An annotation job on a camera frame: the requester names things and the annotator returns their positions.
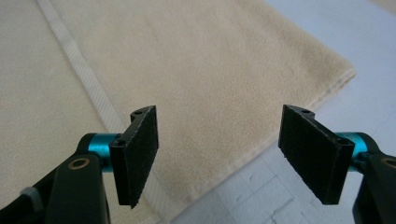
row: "white surface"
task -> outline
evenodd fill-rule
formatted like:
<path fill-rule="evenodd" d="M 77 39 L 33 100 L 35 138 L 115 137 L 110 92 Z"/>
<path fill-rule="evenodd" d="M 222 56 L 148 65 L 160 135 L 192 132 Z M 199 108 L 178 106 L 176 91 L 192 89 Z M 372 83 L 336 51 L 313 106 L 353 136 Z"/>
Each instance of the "white surface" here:
<path fill-rule="evenodd" d="M 267 2 L 355 66 L 316 119 L 334 132 L 368 133 L 396 155 L 396 16 L 365 0 Z M 173 223 L 353 223 L 360 183 L 349 173 L 340 204 L 324 206 L 273 145 Z"/>

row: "metal ring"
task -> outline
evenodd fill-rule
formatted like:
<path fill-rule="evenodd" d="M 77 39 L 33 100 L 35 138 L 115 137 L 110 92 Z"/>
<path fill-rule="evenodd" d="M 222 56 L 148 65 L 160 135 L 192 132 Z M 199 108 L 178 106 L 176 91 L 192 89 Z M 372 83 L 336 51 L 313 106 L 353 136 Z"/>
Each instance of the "metal ring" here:
<path fill-rule="evenodd" d="M 78 170 L 81 169 L 85 166 L 88 165 L 88 163 L 90 163 L 90 160 L 87 158 L 80 158 L 80 159 L 76 159 L 73 160 L 69 163 L 68 167 L 70 170 Z"/>
<path fill-rule="evenodd" d="M 381 160 L 382 162 L 384 162 L 386 165 L 390 166 L 393 169 L 396 169 L 396 160 L 393 158 L 383 158 Z"/>

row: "blue tape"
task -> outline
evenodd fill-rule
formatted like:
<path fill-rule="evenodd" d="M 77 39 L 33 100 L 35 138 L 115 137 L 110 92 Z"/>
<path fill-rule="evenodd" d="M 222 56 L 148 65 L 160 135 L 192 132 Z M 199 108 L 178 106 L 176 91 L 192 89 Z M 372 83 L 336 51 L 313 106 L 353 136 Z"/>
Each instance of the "blue tape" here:
<path fill-rule="evenodd" d="M 103 167 L 102 172 L 113 172 L 108 144 L 116 138 L 116 135 L 116 133 L 97 133 L 88 146 L 88 151 L 96 152 L 100 156 L 100 159 L 105 162 L 106 166 Z"/>
<path fill-rule="evenodd" d="M 353 161 L 358 157 L 358 154 L 361 152 L 368 152 L 368 147 L 364 140 L 357 133 L 336 133 L 338 136 L 347 138 L 353 143 L 355 143 L 355 148 L 353 149 L 353 154 L 351 160 Z M 349 166 L 349 171 L 356 171 L 355 168 Z"/>

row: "terry cloth fabric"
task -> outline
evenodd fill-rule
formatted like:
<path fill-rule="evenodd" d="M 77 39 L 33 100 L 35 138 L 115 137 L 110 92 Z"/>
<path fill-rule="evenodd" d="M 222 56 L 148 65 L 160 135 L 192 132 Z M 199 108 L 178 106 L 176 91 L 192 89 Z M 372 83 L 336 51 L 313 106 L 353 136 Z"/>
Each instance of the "terry cloth fabric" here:
<path fill-rule="evenodd" d="M 157 106 L 160 149 L 139 213 L 147 222 L 156 221 L 150 209 L 171 220 L 272 144 L 283 104 L 315 109 L 354 76 L 348 62 L 258 0 L 38 2 L 108 131 L 126 127 L 133 110 Z M 72 76 L 49 60 L 57 75 Z M 139 222 L 134 210 L 120 210 L 110 208 L 113 222 Z"/>
<path fill-rule="evenodd" d="M 0 108 L 0 209 L 72 155 L 85 133 L 106 133 L 35 0 L 0 1 Z M 112 223 L 158 220 L 145 199 L 132 211 L 119 206 L 112 174 L 104 181 Z"/>

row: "black textured pad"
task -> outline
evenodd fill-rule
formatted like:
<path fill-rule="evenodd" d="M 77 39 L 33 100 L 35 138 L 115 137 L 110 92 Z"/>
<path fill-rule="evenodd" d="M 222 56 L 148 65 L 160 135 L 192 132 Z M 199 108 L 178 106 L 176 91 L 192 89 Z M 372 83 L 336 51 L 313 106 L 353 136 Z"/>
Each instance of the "black textured pad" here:
<path fill-rule="evenodd" d="M 313 112 L 284 105 L 278 146 L 323 204 L 338 204 L 353 142 L 315 121 Z"/>
<path fill-rule="evenodd" d="M 156 107 L 136 110 L 131 122 L 125 133 L 110 144 L 110 155 L 119 204 L 134 208 L 159 147 Z"/>

